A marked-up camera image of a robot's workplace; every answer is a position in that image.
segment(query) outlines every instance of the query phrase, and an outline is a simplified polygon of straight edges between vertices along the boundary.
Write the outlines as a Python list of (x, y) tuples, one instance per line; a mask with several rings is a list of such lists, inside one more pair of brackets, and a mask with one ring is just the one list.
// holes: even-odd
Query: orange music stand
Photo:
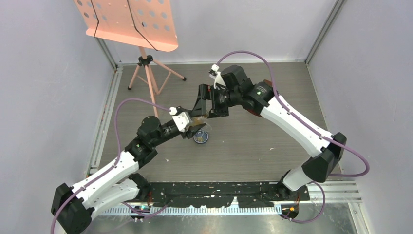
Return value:
[[(169, 0), (74, 0), (74, 2), (88, 27), (87, 35), (139, 47), (141, 57), (128, 86), (129, 90), (138, 77), (148, 84), (152, 103), (155, 103), (154, 92), (161, 93), (171, 73), (182, 80), (187, 80), (147, 55), (144, 48), (166, 52), (178, 48)], [(160, 89), (150, 67), (151, 62), (169, 71)], [(138, 76), (141, 66), (145, 68), (146, 80)], [(158, 117), (156, 107), (153, 110)]]

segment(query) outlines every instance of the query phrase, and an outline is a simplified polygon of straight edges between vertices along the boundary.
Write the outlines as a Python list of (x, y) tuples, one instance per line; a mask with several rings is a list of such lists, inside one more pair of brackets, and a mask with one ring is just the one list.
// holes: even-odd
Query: gray wall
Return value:
[[(332, 132), (368, 157), (357, 179), (376, 233), (411, 233), (413, 1), (347, 1), (310, 63)], [(346, 173), (364, 170), (345, 154)]]
[[(217, 62), (234, 50), (270, 61), (304, 60), (336, 0), (171, 0), (179, 47), (156, 52), (162, 62)], [(108, 41), (123, 63), (137, 62), (136, 46)], [(258, 61), (231, 56), (227, 61)]]
[(73, 1), (1, 3), (2, 234), (48, 233), (55, 188), (85, 175), (113, 74), (85, 31)]

